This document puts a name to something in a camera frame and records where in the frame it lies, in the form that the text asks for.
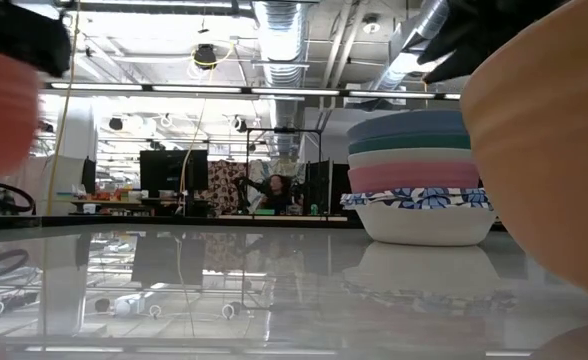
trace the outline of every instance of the patterned curtain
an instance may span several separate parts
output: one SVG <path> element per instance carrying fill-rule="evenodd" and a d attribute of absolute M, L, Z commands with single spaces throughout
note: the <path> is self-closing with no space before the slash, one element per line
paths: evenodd
<path fill-rule="evenodd" d="M 207 164 L 209 189 L 197 191 L 196 199 L 207 200 L 216 215 L 232 214 L 238 205 L 238 194 L 233 180 L 245 175 L 245 163 L 231 163 L 225 160 Z"/>

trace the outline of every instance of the floral pattern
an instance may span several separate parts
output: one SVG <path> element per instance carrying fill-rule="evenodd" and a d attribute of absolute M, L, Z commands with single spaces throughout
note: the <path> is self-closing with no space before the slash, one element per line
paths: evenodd
<path fill-rule="evenodd" d="M 245 175 L 245 163 L 232 163 L 225 160 L 207 164 L 209 189 L 197 191 L 194 197 L 207 200 L 216 215 L 232 214 L 238 206 L 238 193 L 233 180 Z"/>
<path fill-rule="evenodd" d="M 343 194 L 341 197 L 341 205 L 346 209 L 377 202 L 399 209 L 470 207 L 493 210 L 482 188 L 398 188 L 378 193 Z"/>

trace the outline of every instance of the orange bowl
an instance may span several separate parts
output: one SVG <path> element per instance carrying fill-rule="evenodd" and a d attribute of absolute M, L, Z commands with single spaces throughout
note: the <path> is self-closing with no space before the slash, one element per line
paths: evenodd
<path fill-rule="evenodd" d="M 0 54 L 0 176 L 28 156 L 38 126 L 38 75 L 29 65 Z"/>
<path fill-rule="evenodd" d="M 544 267 L 588 290 L 588 0 L 494 53 L 461 102 L 505 227 Z"/>

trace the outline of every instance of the reflective table surface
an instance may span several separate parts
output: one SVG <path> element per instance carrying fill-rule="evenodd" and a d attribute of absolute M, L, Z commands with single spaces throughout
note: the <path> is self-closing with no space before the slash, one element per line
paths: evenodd
<path fill-rule="evenodd" d="M 507 233 L 123 224 L 1 230 L 8 251 L 0 359 L 588 359 L 588 294 Z"/>

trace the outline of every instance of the blue bowl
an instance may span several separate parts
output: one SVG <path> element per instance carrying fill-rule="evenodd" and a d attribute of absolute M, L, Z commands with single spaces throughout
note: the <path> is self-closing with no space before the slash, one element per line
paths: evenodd
<path fill-rule="evenodd" d="M 467 135 L 467 130 L 460 111 L 419 110 L 366 120 L 347 131 L 350 144 L 392 135 Z"/>

